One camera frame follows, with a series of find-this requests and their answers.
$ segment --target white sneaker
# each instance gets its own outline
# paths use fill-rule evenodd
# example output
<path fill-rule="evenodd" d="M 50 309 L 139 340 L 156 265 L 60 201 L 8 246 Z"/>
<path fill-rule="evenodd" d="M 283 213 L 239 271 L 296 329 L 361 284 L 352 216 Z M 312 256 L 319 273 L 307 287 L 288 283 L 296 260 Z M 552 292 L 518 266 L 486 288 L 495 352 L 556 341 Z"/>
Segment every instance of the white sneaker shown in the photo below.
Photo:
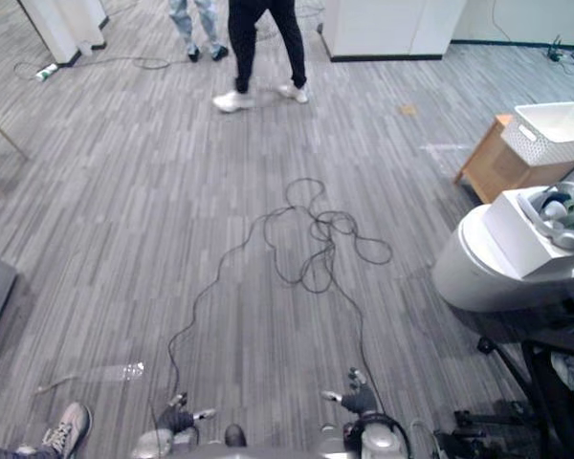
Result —
<path fill-rule="evenodd" d="M 217 96 L 212 100 L 212 103 L 226 113 L 233 113 L 237 110 L 246 108 L 253 108 L 255 106 L 254 99 L 248 94 L 241 94 L 237 91 L 229 91 L 223 96 Z"/>
<path fill-rule="evenodd" d="M 308 96 L 306 96 L 304 88 L 298 89 L 294 86 L 294 83 L 281 84 L 277 90 L 284 98 L 293 98 L 299 103 L 306 103 L 308 101 Z"/>
<path fill-rule="evenodd" d="M 59 426 L 47 430 L 42 446 L 53 448 L 63 459 L 71 459 L 91 427 L 89 408 L 84 404 L 70 404 L 59 420 Z"/>

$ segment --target person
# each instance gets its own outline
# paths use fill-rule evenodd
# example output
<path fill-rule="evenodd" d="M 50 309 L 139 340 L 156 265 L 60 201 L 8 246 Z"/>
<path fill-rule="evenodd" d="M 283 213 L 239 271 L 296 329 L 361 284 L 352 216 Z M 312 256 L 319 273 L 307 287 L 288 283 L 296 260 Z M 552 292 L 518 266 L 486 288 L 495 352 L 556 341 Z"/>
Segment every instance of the person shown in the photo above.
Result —
<path fill-rule="evenodd" d="M 255 22 L 266 10 L 270 11 L 283 37 L 293 72 L 292 83 L 281 85 L 277 89 L 286 98 L 293 98 L 299 103 L 308 101 L 304 91 L 306 84 L 304 44 L 296 18 L 296 1 L 230 0 L 228 29 L 230 42 L 236 54 L 238 75 L 235 90 L 212 100 L 223 112 L 231 113 L 254 106 L 254 99 L 249 94 L 249 79 L 255 55 Z"/>
<path fill-rule="evenodd" d="M 74 457 L 91 425 L 89 408 L 74 402 L 62 414 L 59 425 L 47 430 L 39 448 L 20 447 L 17 451 L 0 448 L 0 459 L 69 459 Z"/>
<path fill-rule="evenodd" d="M 228 55 L 228 48 L 219 42 L 217 34 L 217 8 L 214 0 L 193 0 L 202 20 L 202 27 L 207 33 L 210 41 L 210 55 L 212 60 L 219 61 Z M 200 50 L 191 37 L 192 26 L 191 16 L 188 14 L 188 0 L 169 0 L 170 17 L 174 21 L 179 34 L 185 40 L 188 57 L 191 62 L 197 62 L 200 57 Z"/>

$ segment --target gray sneaker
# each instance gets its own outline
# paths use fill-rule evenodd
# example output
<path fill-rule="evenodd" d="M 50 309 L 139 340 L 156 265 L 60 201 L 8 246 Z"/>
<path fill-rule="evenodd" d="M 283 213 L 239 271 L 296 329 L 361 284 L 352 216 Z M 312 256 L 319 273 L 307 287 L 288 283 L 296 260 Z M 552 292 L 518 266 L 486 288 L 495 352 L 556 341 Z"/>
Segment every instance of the gray sneaker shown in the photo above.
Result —
<path fill-rule="evenodd" d="M 70 404 L 59 426 L 50 428 L 42 439 L 43 447 L 55 449 L 64 459 L 75 457 L 75 450 L 92 427 L 92 414 L 84 404 Z"/>

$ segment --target white cable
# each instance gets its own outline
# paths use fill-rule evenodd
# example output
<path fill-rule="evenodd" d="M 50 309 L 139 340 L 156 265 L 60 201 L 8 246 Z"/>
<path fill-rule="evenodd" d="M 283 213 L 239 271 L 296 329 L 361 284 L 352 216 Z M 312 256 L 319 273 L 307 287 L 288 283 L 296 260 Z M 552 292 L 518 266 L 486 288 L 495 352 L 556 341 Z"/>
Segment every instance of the white cable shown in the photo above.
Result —
<path fill-rule="evenodd" d="M 421 428 L 424 432 L 428 433 L 429 436 L 431 437 L 431 439 L 433 440 L 433 449 L 434 452 L 438 455 L 438 457 L 441 457 L 442 455 L 442 448 L 440 447 L 440 444 L 438 443 L 438 440 L 436 439 L 436 436 L 433 434 L 433 431 L 431 430 L 431 428 L 425 423 L 425 421 L 423 421 L 422 419 L 419 418 L 414 418 L 412 420 L 412 422 L 410 423 L 410 425 L 408 426 L 408 433 L 410 433 L 410 438 L 414 438 L 414 428 L 415 427 L 419 427 Z"/>

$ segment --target black pants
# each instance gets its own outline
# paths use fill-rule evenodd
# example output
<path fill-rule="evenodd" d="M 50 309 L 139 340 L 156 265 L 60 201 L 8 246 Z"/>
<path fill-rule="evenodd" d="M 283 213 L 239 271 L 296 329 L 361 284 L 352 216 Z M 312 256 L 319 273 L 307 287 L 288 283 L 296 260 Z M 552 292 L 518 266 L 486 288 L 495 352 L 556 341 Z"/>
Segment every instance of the black pants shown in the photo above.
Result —
<path fill-rule="evenodd" d="M 295 0 L 230 0 L 228 28 L 238 63 L 236 91 L 239 93 L 249 91 L 249 79 L 255 56 L 255 22 L 265 10 L 270 10 L 285 42 L 294 84 L 301 88 L 306 83 L 304 44 L 296 19 L 295 4 Z"/>

